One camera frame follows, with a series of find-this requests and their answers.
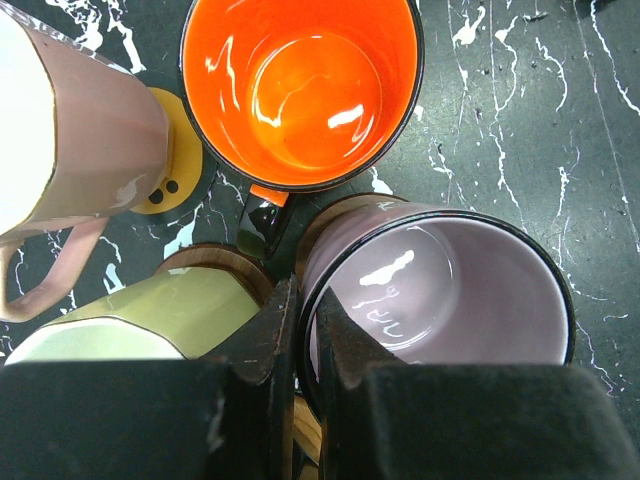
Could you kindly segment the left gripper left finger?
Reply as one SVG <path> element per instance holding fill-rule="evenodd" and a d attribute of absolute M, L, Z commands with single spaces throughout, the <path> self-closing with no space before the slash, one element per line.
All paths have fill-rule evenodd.
<path fill-rule="evenodd" d="M 5 479 L 288 479 L 294 279 L 201 360 L 8 363 Z"/>

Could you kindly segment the dark wooden coaster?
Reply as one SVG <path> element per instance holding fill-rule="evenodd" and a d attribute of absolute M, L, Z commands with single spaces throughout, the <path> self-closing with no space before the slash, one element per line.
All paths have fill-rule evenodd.
<path fill-rule="evenodd" d="M 182 248 L 171 254 L 155 270 L 203 267 L 231 273 L 259 306 L 264 306 L 276 286 L 276 281 L 258 260 L 237 248 L 220 243 L 201 243 Z"/>
<path fill-rule="evenodd" d="M 303 233 L 296 250 L 294 273 L 301 279 L 304 275 L 309 255 L 322 232 L 340 216 L 376 202 L 404 201 L 404 198 L 383 193 L 357 193 L 341 198 L 318 212 Z"/>

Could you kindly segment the purple mug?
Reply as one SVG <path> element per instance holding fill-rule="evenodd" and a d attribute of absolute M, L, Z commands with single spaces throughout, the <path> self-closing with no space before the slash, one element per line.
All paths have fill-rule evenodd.
<path fill-rule="evenodd" d="M 299 280 L 297 375 L 314 414 L 316 315 L 327 292 L 409 364 L 573 358 L 575 313 L 559 267 L 526 232 L 479 212 L 406 200 L 362 206 L 322 232 Z"/>

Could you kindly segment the pink mug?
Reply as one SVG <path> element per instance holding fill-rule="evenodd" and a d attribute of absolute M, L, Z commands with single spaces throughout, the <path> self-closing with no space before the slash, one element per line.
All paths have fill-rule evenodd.
<path fill-rule="evenodd" d="M 46 277 L 2 300 L 4 321 L 28 321 L 72 290 L 108 220 L 166 176 L 170 132 L 138 78 L 2 5 L 1 262 L 28 237 L 69 230 Z"/>

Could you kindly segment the pale green mug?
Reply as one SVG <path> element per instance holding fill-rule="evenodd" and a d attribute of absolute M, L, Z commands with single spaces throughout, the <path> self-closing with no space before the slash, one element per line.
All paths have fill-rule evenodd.
<path fill-rule="evenodd" d="M 257 301 L 227 271 L 171 269 L 46 323 L 5 364 L 196 359 L 258 310 Z"/>

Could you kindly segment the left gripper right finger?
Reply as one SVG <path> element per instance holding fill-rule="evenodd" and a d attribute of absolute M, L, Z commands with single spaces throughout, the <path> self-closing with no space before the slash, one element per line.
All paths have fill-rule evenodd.
<path fill-rule="evenodd" d="M 614 404 L 574 366 L 409 365 L 346 314 L 316 317 L 324 479 L 635 479 Z"/>

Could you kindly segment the light wooden coaster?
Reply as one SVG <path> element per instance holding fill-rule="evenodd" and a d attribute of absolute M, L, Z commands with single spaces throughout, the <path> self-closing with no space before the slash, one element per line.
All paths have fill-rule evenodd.
<path fill-rule="evenodd" d="M 320 463 L 322 429 L 312 413 L 307 401 L 300 395 L 294 396 L 293 437 L 304 453 L 316 464 Z"/>

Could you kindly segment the orange mug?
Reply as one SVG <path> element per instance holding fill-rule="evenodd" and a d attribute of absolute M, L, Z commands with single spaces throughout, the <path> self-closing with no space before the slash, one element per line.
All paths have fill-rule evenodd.
<path fill-rule="evenodd" d="M 277 249 L 293 198 L 380 160 L 419 96 L 424 34 L 413 1 L 195 1 L 179 74 L 214 158 L 250 181 L 239 250 Z"/>

